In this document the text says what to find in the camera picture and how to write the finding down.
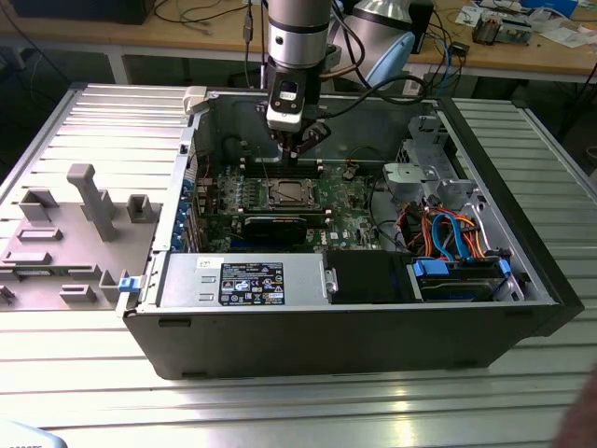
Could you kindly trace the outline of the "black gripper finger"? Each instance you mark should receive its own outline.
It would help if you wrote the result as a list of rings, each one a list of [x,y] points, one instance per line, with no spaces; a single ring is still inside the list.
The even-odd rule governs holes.
[[[278,148],[278,155],[274,160],[281,164],[295,164],[295,135],[286,131],[270,130],[270,137],[272,141],[276,142]]]
[[[297,165],[299,157],[331,135],[330,128],[321,119],[304,119],[299,131],[292,136],[292,164]]]

